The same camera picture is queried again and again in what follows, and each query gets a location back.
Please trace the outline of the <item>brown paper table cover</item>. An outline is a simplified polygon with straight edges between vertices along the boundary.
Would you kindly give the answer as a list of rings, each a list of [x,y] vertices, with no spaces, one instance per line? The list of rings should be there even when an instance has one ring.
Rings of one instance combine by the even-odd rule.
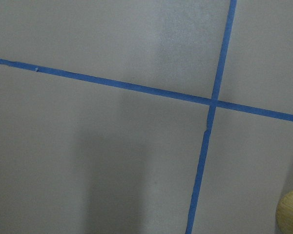
[[[0,0],[0,234],[185,234],[230,0]],[[293,115],[293,0],[237,0],[219,100]],[[191,234],[280,234],[293,122],[217,108]]]

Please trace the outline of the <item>wooden cup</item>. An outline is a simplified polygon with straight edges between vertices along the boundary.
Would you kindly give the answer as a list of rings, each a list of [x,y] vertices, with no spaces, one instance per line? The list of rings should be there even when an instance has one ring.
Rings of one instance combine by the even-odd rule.
[[[279,200],[275,217],[283,234],[293,234],[293,190]]]

